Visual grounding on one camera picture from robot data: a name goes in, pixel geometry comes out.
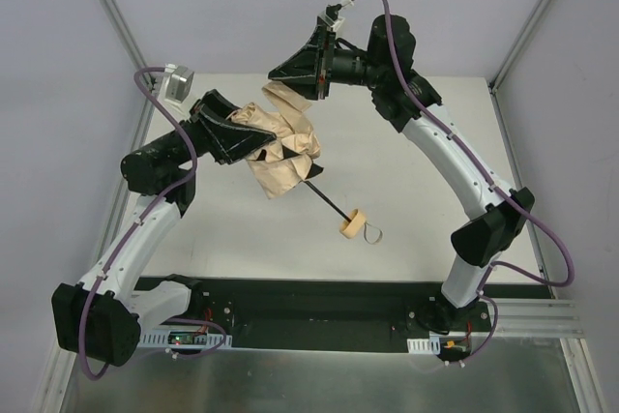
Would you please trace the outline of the beige folding umbrella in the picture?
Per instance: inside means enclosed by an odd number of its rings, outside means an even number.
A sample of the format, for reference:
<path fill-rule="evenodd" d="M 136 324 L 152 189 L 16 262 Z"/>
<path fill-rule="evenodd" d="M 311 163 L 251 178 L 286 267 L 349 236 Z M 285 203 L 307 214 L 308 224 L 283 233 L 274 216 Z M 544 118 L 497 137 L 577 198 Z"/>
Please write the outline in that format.
<path fill-rule="evenodd" d="M 306 111 L 311 102 L 288 86 L 271 81 L 261 92 L 275 108 L 263 109 L 257 103 L 248 103 L 231 113 L 228 120 L 254 130 L 263 130 L 275 140 L 245 156 L 245 160 L 260 187 L 269 199 L 280 197 L 303 184 L 313 191 L 341 218 L 339 233 L 347 239 L 362 234 L 369 245 L 379 244 L 384 237 L 381 229 L 375 239 L 368 231 L 373 225 L 359 209 L 344 212 L 321 191 L 311 179 L 323 172 L 315 160 L 321 154 L 321 145 Z"/>

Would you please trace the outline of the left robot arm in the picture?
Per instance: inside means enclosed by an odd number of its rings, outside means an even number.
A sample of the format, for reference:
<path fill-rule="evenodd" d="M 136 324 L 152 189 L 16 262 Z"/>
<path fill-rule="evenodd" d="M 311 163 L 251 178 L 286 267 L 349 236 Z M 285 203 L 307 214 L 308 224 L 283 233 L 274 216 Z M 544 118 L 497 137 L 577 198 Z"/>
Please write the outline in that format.
<path fill-rule="evenodd" d="M 211 90 L 172 131 L 132 151 L 121 173 L 137 201 L 124 229 L 74 285 L 51 297 L 58 345 L 82 358 L 121 367 L 141 336 L 174 317 L 199 324 L 208 307 L 203 284 L 180 275 L 134 296 L 134 288 L 163 237 L 185 216 L 196 192 L 199 157 L 219 164 L 243 160 L 274 142 L 274 133 L 235 123 L 237 106 Z"/>

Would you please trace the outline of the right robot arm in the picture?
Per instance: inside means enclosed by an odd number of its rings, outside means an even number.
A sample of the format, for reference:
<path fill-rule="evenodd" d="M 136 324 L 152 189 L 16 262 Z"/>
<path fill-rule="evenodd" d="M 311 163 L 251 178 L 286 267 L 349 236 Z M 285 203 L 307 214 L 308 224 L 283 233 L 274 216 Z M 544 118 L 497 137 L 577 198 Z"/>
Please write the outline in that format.
<path fill-rule="evenodd" d="M 441 96 L 413 68 L 416 39 L 404 17 L 378 16 L 364 49 L 337 38 L 335 25 L 326 17 L 317 19 L 308 41 L 268 77 L 312 101 L 327 98 L 333 83 L 368 88 L 377 112 L 452 188 L 468 221 L 451 235 L 456 258 L 440 292 L 416 312 L 421 327 L 446 335 L 477 304 L 486 272 L 522 231 L 520 212 L 531 210 L 535 197 L 526 188 L 514 190 L 457 143 Z"/>

